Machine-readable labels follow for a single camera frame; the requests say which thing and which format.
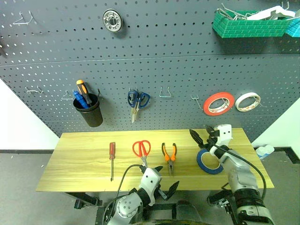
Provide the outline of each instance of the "gray floor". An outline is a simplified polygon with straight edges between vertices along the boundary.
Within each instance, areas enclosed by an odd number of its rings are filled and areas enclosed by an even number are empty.
[[[94,225],[96,207],[75,210],[74,199],[66,194],[35,192],[49,158],[48,154],[0,154],[0,225]],[[293,165],[283,152],[272,153],[263,164],[275,185],[265,199],[274,220],[277,225],[299,225],[300,165]],[[178,191],[168,202],[188,200],[204,222],[231,225],[223,209],[207,205],[208,193]],[[114,192],[100,194],[104,200],[113,196]],[[171,212],[155,212],[152,217],[171,218]]]

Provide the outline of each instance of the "blue tape roll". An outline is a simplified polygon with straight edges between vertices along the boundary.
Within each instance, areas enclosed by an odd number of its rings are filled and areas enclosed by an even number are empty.
[[[206,149],[201,149],[197,154],[197,163],[200,166],[200,168],[203,169],[205,172],[207,172],[209,174],[218,174],[218,173],[222,172],[223,167],[221,166],[221,164],[216,169],[210,169],[206,165],[204,165],[204,163],[202,161],[202,155],[205,154],[205,153],[210,154],[209,151],[207,151]]]

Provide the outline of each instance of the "blue scissors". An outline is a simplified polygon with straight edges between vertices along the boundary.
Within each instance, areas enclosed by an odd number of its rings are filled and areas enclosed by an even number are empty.
[[[145,108],[149,103],[150,95],[144,92],[138,92],[136,90],[130,90],[128,92],[127,101],[131,107],[131,122],[134,123],[137,112],[140,109]]]

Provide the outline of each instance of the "pliers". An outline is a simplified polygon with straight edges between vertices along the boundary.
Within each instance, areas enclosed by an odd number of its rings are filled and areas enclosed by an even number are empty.
[[[168,155],[168,153],[165,151],[165,143],[162,143],[161,144],[161,151],[163,152],[163,155],[165,157],[165,161],[168,162],[169,164],[169,175],[174,175],[174,165],[173,165],[173,162],[175,162],[175,156],[177,154],[177,147],[176,147],[176,144],[173,143],[173,154],[172,156],[170,157]]]

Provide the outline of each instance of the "tape roll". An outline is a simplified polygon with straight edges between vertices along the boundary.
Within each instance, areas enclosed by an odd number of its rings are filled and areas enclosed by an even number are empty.
[[[255,102],[252,103],[251,105],[241,108],[240,103],[242,101],[244,101],[246,98],[254,98]],[[260,102],[261,102],[261,97],[258,94],[254,93],[254,92],[249,92],[249,93],[243,94],[236,100],[235,107],[240,112],[247,112],[247,111],[253,110],[255,107],[257,107]]]
[[[210,105],[219,99],[224,101],[224,104],[218,108],[210,108]],[[204,112],[209,116],[218,116],[229,111],[234,104],[234,97],[228,92],[219,92],[210,96],[203,104]]]
[[[222,171],[223,171],[223,167],[221,166],[220,163],[219,163],[218,167],[215,168],[215,169],[209,168],[209,167],[207,167],[207,166],[204,164],[204,162],[203,162],[203,155],[205,155],[205,154],[211,155],[210,152],[207,151],[206,149],[201,149],[201,150],[198,152],[198,154],[197,154],[197,163],[198,163],[198,165],[200,166],[200,168],[201,168],[203,171],[205,171],[205,172],[207,172],[207,173],[209,173],[209,174],[218,174],[218,173],[222,172]]]

